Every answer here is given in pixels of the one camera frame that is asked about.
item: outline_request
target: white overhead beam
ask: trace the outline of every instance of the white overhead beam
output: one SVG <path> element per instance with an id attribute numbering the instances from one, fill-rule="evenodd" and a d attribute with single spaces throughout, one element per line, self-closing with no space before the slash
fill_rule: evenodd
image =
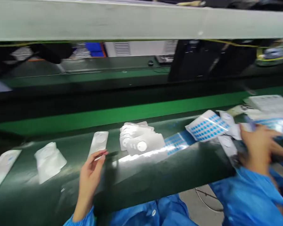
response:
<path id="1" fill-rule="evenodd" d="M 151 2 L 0 0 L 0 41 L 283 38 L 283 12 Z"/>

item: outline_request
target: dark green belt surface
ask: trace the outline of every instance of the dark green belt surface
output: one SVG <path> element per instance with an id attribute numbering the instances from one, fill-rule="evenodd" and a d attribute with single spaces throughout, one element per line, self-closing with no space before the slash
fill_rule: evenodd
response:
<path id="1" fill-rule="evenodd" d="M 157 133 L 167 138 L 183 131 L 205 110 L 147 119 Z M 124 161 L 119 128 L 123 123 L 63 133 L 21 147 L 22 152 L 0 186 L 0 225 L 62 225 L 73 213 L 80 168 L 87 159 L 96 131 L 109 131 L 107 156 L 94 198 L 95 215 L 201 186 L 234 174 L 224 151 L 211 142 L 195 143 L 165 160 L 160 154 Z M 67 160 L 61 172 L 39 185 L 34 154 L 56 142 Z"/>

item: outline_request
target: white pouch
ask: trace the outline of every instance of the white pouch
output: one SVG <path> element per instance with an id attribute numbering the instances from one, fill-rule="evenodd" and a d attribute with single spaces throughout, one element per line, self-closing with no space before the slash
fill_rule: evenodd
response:
<path id="1" fill-rule="evenodd" d="M 67 161 L 57 149 L 56 143 L 51 142 L 35 153 L 39 175 L 39 184 L 57 175 Z"/>
<path id="2" fill-rule="evenodd" d="M 108 135 L 109 135 L 108 131 L 101 131 L 94 133 L 88 157 L 92 153 L 106 149 Z"/>
<path id="3" fill-rule="evenodd" d="M 21 150 L 9 150 L 0 156 L 0 184 L 13 166 Z"/>

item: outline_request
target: green panel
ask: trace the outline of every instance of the green panel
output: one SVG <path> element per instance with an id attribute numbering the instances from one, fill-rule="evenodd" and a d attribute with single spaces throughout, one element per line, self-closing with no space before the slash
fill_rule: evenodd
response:
<path id="1" fill-rule="evenodd" d="M 32 76 L 21 78 L 1 79 L 6 85 L 11 88 L 20 88 L 27 86 L 45 86 L 58 85 L 79 82 L 91 82 L 108 79 L 134 78 L 155 76 L 168 74 L 169 68 L 153 68 L 153 69 L 138 69 L 127 71 L 103 71 L 103 72 L 86 72 L 86 73 L 71 73 L 71 74 L 56 74 L 44 76 Z"/>
<path id="2" fill-rule="evenodd" d="M 256 90 L 256 92 L 258 95 L 283 95 L 283 87 L 259 89 Z M 0 123 L 0 130 L 26 136 L 51 134 L 118 123 L 122 121 L 132 121 L 206 108 L 236 105 L 242 103 L 242 100 L 248 96 L 249 94 L 247 92 L 237 92 L 154 104 L 27 119 L 22 121 L 4 122 Z"/>
<path id="3" fill-rule="evenodd" d="M 184 130 L 185 125 L 204 111 L 151 118 L 147 122 L 167 138 Z M 122 152 L 119 145 L 122 124 L 99 126 L 62 137 L 50 136 L 19 147 L 22 152 L 0 186 L 0 226 L 63 225 L 74 211 L 80 168 L 96 131 L 109 131 L 110 152 L 94 198 L 95 215 L 99 218 L 108 219 L 101 216 L 234 174 L 221 146 L 209 142 L 196 143 L 167 159 L 159 152 L 151 158 L 125 161 L 123 157 L 128 152 Z M 57 143 L 67 164 L 59 174 L 40 185 L 34 153 L 51 141 Z"/>

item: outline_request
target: green conveyor belt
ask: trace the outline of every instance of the green conveyor belt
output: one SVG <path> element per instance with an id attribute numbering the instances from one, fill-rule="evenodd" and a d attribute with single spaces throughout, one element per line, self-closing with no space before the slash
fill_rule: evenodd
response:
<path id="1" fill-rule="evenodd" d="M 257 93 L 283 94 L 283 87 Z M 119 128 L 126 121 L 146 120 L 167 138 L 184 130 L 205 109 L 226 110 L 247 96 L 238 92 L 0 123 L 0 130 L 31 140 L 21 147 L 22 153 L 0 186 L 0 225 L 62 225 L 74 211 L 80 168 L 96 131 L 109 131 L 110 152 L 94 198 L 95 215 L 100 220 L 108 219 L 107 214 L 113 211 L 234 175 L 221 146 L 213 143 L 195 143 L 164 160 L 157 154 L 125 161 L 128 153 L 120 151 Z M 39 185 L 34 153 L 49 142 L 57 143 L 67 164 Z M 10 148 L 6 143 L 0 151 Z"/>
<path id="2" fill-rule="evenodd" d="M 202 112 L 147 121 L 157 133 L 167 138 L 184 130 L 184 126 Z M 221 146 L 202 143 L 196 143 L 163 161 L 160 161 L 159 154 L 123 161 L 128 153 L 120 151 L 119 128 L 122 125 L 98 126 L 60 137 L 50 136 L 51 139 L 44 137 L 45 140 L 21 147 L 22 153 L 0 186 L 0 225 L 62 225 L 74 210 L 80 168 L 88 156 L 96 131 L 109 131 L 107 150 L 110 152 L 94 199 L 97 216 L 234 174 Z M 67 164 L 58 175 L 39 185 L 34 153 L 51 141 L 57 143 Z"/>

